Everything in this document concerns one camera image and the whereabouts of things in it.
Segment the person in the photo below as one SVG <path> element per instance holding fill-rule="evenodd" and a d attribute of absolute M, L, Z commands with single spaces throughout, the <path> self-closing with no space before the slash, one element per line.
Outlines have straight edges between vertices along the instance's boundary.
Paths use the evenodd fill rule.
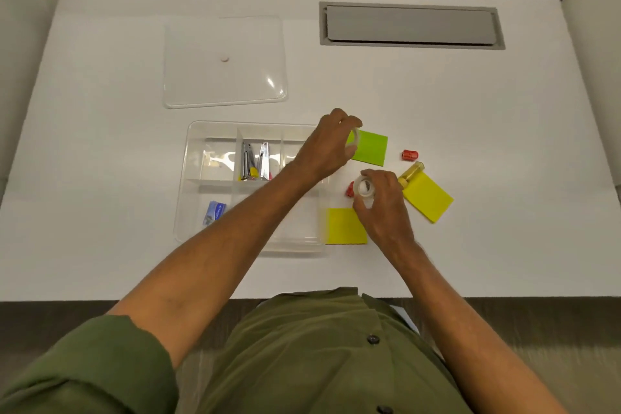
<path fill-rule="evenodd" d="M 294 204 L 353 156 L 347 136 L 361 126 L 340 109 L 325 115 L 273 180 L 28 367 L 0 413 L 172 414 L 175 369 Z M 397 177 L 362 174 L 375 199 L 353 207 L 443 358 L 399 312 L 356 289 L 278 295 L 235 327 L 197 413 L 564 413 L 416 242 Z"/>

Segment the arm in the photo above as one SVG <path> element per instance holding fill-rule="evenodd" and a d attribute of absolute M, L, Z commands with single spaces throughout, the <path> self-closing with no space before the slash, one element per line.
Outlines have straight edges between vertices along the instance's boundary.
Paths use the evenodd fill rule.
<path fill-rule="evenodd" d="M 338 108 L 325 115 L 280 174 L 174 250 L 109 314 L 151 332 L 179 366 L 293 205 L 353 156 L 345 144 L 360 126 Z"/>
<path fill-rule="evenodd" d="M 397 177 L 380 170 L 362 174 L 373 181 L 375 200 L 367 208 L 356 197 L 354 209 L 420 304 L 423 321 L 470 406 L 479 414 L 566 414 L 535 373 L 429 261 L 414 239 Z"/>

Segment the blue eraser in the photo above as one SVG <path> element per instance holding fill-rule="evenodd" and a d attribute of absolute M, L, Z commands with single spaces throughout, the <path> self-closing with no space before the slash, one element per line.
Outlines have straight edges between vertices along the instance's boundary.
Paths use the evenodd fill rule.
<path fill-rule="evenodd" d="M 209 202 L 207 213 L 205 214 L 205 219 L 202 221 L 202 225 L 209 226 L 211 223 L 219 219 L 226 209 L 226 203 Z"/>

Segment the hand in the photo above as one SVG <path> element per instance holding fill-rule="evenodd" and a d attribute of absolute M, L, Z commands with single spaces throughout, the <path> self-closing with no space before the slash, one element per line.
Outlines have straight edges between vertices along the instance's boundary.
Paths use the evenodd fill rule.
<path fill-rule="evenodd" d="M 375 186 L 373 206 L 367 208 L 361 196 L 353 199 L 353 209 L 374 243 L 399 270 L 412 253 L 422 253 L 414 238 L 403 188 L 393 172 L 362 170 Z"/>
<path fill-rule="evenodd" d="M 306 140 L 293 163 L 315 185 L 343 167 L 356 152 L 356 146 L 345 146 L 347 137 L 362 121 L 348 116 L 340 108 L 324 115 Z"/>

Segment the green shirt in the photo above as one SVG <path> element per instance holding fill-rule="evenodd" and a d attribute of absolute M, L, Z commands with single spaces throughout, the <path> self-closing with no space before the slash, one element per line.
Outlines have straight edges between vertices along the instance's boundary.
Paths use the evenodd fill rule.
<path fill-rule="evenodd" d="M 126 316 L 75 329 L 7 389 L 0 413 L 173 414 L 168 353 Z M 197 414 L 471 413 L 440 358 L 353 288 L 279 295 L 235 328 Z"/>

